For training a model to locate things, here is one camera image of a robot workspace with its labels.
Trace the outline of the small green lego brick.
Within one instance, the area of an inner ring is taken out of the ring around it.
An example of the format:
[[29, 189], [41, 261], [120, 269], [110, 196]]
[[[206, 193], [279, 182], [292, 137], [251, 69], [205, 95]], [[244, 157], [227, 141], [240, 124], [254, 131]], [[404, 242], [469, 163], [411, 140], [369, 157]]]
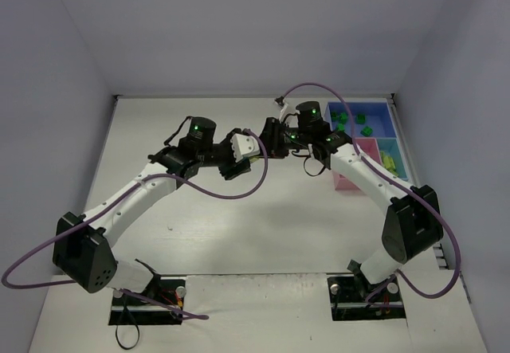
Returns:
[[371, 127], [366, 126], [361, 130], [360, 134], [364, 137], [371, 137], [371, 135], [373, 134], [373, 129]]

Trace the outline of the lime lego brick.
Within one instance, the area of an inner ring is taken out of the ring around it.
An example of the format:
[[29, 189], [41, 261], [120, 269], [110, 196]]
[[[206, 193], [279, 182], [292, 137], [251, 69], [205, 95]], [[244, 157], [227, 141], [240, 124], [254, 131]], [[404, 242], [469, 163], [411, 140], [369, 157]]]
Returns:
[[396, 169], [395, 169], [393, 166], [389, 166], [389, 167], [387, 168], [387, 170], [388, 170], [391, 174], [393, 174], [393, 175], [395, 175], [395, 176], [397, 176], [397, 177], [399, 176], [399, 173], [396, 171]]
[[381, 162], [382, 162], [383, 166], [386, 169], [389, 166], [393, 166], [394, 167], [394, 160], [393, 160], [393, 158], [390, 155], [388, 155], [387, 153], [385, 153], [384, 151], [380, 152], [380, 158], [381, 158]]

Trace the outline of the dark green lego brick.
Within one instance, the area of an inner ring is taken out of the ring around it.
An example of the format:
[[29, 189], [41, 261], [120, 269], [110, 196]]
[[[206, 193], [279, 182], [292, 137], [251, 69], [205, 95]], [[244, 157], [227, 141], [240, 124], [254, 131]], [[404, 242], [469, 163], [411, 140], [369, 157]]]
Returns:
[[340, 124], [345, 124], [349, 119], [346, 112], [331, 112], [331, 120]]

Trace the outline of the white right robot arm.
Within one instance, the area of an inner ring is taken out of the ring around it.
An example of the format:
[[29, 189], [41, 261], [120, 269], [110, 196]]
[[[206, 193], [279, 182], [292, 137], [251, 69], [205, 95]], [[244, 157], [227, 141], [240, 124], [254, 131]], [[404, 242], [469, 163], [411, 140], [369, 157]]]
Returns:
[[384, 214], [381, 245], [357, 269], [366, 282], [384, 281], [442, 239], [444, 227], [431, 187], [413, 186], [376, 163], [351, 132], [331, 128], [318, 102], [292, 107], [279, 97], [276, 103], [280, 115], [268, 118], [260, 135], [269, 156], [283, 159], [291, 150], [309, 150], [324, 168], [352, 182]]

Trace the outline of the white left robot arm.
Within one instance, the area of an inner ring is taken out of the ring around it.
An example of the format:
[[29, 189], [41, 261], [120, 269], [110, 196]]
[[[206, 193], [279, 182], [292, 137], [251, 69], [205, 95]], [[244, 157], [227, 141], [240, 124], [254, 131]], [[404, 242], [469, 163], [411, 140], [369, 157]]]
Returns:
[[67, 213], [57, 223], [53, 263], [89, 293], [103, 288], [143, 292], [155, 272], [115, 258], [112, 248], [122, 234], [159, 200], [190, 185], [203, 167], [218, 168], [226, 180], [250, 170], [250, 160], [266, 156], [249, 130], [234, 129], [214, 142], [216, 124], [193, 117], [187, 134], [173, 146], [149, 155], [148, 164], [123, 189], [86, 214]]

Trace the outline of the pink plastic bin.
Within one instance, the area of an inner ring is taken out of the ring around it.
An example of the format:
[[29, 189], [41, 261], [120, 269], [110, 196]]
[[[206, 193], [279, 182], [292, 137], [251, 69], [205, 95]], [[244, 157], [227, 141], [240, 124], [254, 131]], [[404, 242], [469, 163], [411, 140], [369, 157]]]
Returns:
[[375, 138], [360, 139], [357, 141], [361, 155], [358, 155], [353, 146], [344, 144], [331, 155], [331, 171], [334, 177], [336, 190], [359, 189], [364, 194], [377, 191], [380, 184], [379, 177], [362, 161], [364, 156], [372, 163], [380, 163], [379, 147]]

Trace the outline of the light blue plastic bin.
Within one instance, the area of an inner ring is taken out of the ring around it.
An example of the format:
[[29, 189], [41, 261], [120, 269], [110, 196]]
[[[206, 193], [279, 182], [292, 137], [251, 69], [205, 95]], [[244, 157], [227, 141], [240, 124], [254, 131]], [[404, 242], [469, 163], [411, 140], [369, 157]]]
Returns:
[[377, 138], [382, 165], [402, 180], [407, 180], [406, 168], [396, 138]]

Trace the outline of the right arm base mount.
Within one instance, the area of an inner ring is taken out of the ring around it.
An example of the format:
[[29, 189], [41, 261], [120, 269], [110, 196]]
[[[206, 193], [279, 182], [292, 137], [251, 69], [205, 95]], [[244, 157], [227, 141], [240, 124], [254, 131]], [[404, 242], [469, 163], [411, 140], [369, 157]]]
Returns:
[[343, 321], [404, 320], [406, 311], [395, 275], [366, 284], [354, 275], [328, 276], [331, 319]]

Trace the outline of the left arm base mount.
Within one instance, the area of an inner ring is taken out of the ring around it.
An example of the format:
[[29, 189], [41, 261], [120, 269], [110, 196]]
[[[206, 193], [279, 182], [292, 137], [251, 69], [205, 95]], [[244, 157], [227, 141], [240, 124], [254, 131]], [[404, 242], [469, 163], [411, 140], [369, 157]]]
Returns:
[[[172, 308], [183, 308], [185, 294], [179, 287], [186, 287], [186, 279], [184, 277], [164, 277], [160, 285], [161, 289], [156, 295], [153, 295], [153, 298]], [[112, 298], [108, 325], [133, 325], [135, 322], [139, 326], [169, 326], [181, 325], [182, 319], [182, 315], [170, 312], [166, 308], [122, 295]]]

